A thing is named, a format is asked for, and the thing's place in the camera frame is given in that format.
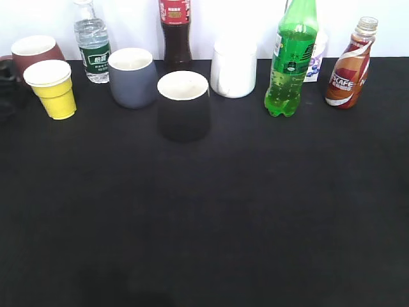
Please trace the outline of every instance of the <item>white mug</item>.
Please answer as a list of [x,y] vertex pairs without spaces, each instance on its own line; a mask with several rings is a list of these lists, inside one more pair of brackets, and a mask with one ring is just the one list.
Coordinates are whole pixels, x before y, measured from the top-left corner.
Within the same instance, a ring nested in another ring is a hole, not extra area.
[[239,40],[215,43],[210,86],[227,98],[240,98],[256,85],[257,45]]

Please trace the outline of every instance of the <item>dark cola bottle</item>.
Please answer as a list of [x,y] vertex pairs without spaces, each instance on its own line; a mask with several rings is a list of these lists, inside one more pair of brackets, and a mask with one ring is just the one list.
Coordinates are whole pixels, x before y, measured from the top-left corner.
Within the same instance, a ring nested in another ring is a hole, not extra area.
[[159,0],[159,9],[165,36],[166,70],[188,70],[192,62],[189,45],[190,0]]

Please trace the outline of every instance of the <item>coffee bottle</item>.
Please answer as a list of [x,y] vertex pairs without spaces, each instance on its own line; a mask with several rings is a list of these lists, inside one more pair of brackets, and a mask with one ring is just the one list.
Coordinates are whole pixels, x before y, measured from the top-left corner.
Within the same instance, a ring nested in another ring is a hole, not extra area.
[[353,107],[360,97],[370,61],[370,51],[375,41],[378,21],[362,17],[352,33],[351,42],[335,64],[325,100],[338,109]]

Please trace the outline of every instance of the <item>stacked cups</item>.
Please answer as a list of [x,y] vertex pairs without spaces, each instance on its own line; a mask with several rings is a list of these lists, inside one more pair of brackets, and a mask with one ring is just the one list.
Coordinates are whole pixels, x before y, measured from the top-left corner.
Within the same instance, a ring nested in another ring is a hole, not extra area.
[[71,68],[67,62],[58,59],[37,62],[23,76],[51,118],[64,120],[75,113]]

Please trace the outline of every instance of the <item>green bottle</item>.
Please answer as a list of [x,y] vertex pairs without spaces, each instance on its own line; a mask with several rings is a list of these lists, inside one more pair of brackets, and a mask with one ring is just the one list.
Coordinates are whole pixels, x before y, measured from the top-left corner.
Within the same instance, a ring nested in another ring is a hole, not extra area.
[[317,32],[315,0],[293,0],[279,23],[264,101],[272,116],[290,117],[297,110]]

